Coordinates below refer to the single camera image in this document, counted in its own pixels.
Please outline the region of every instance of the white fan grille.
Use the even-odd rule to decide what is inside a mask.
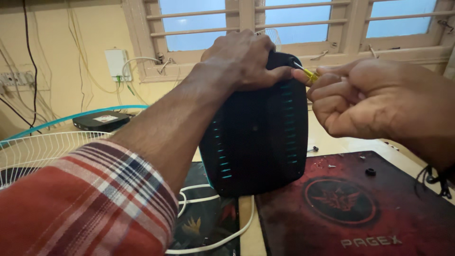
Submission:
[[[0,189],[84,144],[109,136],[102,132],[65,132],[0,141]]]
[[[278,35],[278,31],[274,28],[266,28],[264,30],[256,32],[256,35],[266,34],[270,37],[270,40],[276,45],[276,51],[281,51],[281,40]]]

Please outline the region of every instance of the plaid shirt sleeve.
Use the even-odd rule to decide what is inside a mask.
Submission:
[[[87,144],[0,192],[2,255],[164,255],[178,202],[111,143]]]

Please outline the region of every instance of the electrical socket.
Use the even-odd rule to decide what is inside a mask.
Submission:
[[[27,72],[15,72],[14,77],[11,73],[0,73],[0,82],[3,83],[5,86],[14,86],[14,80],[18,86],[27,86],[32,85],[34,83],[34,77],[31,71]]]

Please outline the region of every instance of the yellow wall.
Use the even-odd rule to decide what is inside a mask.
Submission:
[[[30,58],[25,44],[24,15],[21,1],[12,5],[0,6],[0,49],[7,54],[19,71],[32,71]],[[79,75],[79,52],[68,28],[67,4],[62,0],[34,0],[29,5],[30,46],[38,66],[39,87],[51,90],[40,91],[47,104],[58,117],[68,116],[81,111],[81,79]],[[126,49],[129,58],[134,53],[131,45],[125,16],[120,0],[81,0],[72,1],[78,20],[79,31],[88,56],[90,71],[96,81],[109,91],[115,90],[104,50]],[[427,67],[440,74],[444,71],[441,64]],[[0,59],[0,72],[8,72],[3,59]],[[173,82],[148,83],[139,86],[137,70],[133,72],[133,83],[142,97],[153,103],[171,90]],[[86,94],[84,110],[117,106],[116,94],[108,94],[98,89],[88,78],[82,66],[83,92]],[[24,101],[32,107],[31,92],[21,93]],[[87,106],[88,98],[93,99]],[[121,93],[123,104],[137,104],[137,100],[125,88]],[[10,99],[20,106],[17,96]],[[22,113],[30,112],[20,108]],[[50,117],[49,111],[39,112]],[[0,102],[0,139],[18,133],[28,126],[10,109]]]

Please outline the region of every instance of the red mouse pad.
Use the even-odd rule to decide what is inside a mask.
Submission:
[[[414,185],[372,151],[307,158],[300,179],[256,196],[267,253],[454,255],[455,206]]]

